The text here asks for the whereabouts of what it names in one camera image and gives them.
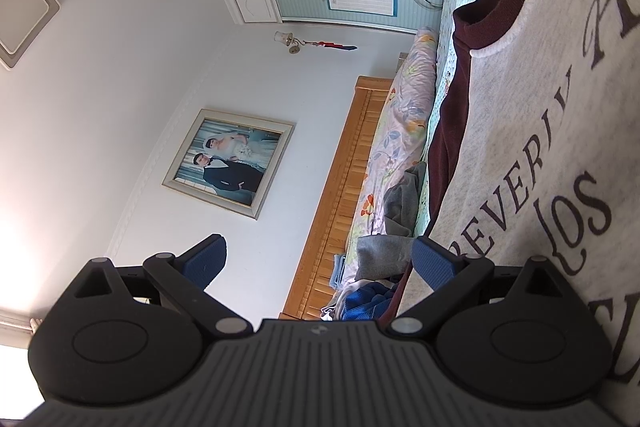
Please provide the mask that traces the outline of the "maroon and grey sweatshirt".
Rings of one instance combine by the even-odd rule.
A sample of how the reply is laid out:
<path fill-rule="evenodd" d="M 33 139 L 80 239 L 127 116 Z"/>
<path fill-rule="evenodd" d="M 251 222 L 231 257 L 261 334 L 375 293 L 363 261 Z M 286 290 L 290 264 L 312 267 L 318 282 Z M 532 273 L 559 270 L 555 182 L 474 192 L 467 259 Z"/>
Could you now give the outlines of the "maroon and grey sweatshirt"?
<path fill-rule="evenodd" d="M 423 236 L 494 276 L 419 343 L 459 423 L 639 421 L 639 0 L 475 0 Z"/>

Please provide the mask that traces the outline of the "grey garment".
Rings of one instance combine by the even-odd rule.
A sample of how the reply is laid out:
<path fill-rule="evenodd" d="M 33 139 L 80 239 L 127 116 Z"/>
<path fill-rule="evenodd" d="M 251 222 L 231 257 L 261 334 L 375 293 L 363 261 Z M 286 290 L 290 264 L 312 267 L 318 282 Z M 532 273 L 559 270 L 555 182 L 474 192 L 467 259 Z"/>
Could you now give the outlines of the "grey garment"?
<path fill-rule="evenodd" d="M 383 198 L 382 234 L 359 237 L 355 280 L 384 280 L 405 271 L 411 257 L 426 164 L 407 169 Z"/>

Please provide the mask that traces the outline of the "blue garment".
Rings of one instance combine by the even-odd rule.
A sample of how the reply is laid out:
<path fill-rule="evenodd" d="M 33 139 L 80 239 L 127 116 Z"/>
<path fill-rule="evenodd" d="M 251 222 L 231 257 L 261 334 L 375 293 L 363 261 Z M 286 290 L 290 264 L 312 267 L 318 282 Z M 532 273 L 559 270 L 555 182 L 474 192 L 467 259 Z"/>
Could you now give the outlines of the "blue garment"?
<path fill-rule="evenodd" d="M 395 280 L 359 280 L 345 286 L 337 297 L 338 321 L 377 320 L 387 311 L 395 295 Z"/>

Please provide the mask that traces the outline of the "wooden headboard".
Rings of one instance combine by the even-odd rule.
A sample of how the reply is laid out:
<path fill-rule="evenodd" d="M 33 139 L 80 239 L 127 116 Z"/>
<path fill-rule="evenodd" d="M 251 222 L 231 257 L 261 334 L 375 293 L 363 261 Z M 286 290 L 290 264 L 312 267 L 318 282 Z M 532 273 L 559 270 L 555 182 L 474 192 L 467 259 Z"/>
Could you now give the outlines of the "wooden headboard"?
<path fill-rule="evenodd" d="M 300 256 L 282 320 L 318 320 L 334 289 L 334 256 L 346 251 L 378 120 L 392 82 L 360 76 L 343 132 Z"/>

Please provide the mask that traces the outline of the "framed wedding photo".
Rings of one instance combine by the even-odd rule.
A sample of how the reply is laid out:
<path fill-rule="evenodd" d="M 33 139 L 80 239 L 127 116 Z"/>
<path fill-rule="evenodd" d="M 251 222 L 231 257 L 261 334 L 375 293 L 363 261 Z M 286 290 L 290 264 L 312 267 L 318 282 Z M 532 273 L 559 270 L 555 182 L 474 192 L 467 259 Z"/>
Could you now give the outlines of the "framed wedding photo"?
<path fill-rule="evenodd" d="M 292 122 L 203 108 L 163 186 L 257 219 L 293 131 Z"/>

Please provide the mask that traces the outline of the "floral pillow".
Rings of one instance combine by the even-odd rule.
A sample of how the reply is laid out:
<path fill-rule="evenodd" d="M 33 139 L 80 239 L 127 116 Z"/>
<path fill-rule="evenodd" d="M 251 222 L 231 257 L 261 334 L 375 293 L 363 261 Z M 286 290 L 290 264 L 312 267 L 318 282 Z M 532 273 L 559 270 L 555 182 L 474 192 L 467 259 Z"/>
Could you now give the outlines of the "floral pillow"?
<path fill-rule="evenodd" d="M 384 232 L 386 191 L 421 159 L 435 98 L 436 53 L 434 31 L 421 28 L 396 72 L 375 129 L 358 207 L 347 237 L 343 275 L 330 303 L 322 309 L 323 320 L 336 320 L 338 295 L 345 286 L 356 282 L 359 237 Z"/>

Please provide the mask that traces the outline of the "square ceiling lamp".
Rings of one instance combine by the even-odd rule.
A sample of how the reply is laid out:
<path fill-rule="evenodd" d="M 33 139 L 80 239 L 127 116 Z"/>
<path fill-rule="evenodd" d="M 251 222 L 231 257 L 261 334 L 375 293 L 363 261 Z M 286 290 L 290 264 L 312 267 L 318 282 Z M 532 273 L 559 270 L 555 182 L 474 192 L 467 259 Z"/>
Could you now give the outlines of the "square ceiling lamp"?
<path fill-rule="evenodd" d="M 14 69 L 61 9 L 58 0 L 0 0 L 1 64 Z"/>

